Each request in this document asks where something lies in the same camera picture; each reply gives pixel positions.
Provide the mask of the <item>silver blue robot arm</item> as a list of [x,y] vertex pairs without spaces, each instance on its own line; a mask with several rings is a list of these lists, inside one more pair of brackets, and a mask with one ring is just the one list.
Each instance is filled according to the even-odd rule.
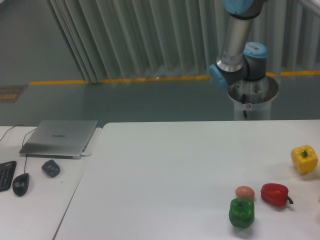
[[[268,50],[262,43],[257,43],[258,49],[251,50],[247,41],[252,23],[257,18],[265,4],[263,0],[225,0],[224,8],[230,15],[224,44],[216,63],[210,65],[211,80],[220,88],[245,80],[255,82],[266,75]],[[291,13],[289,24],[292,31],[289,36],[274,34],[274,40],[281,44],[288,43],[286,67],[293,69],[296,65],[312,69],[320,50],[320,27],[302,24],[302,13]]]

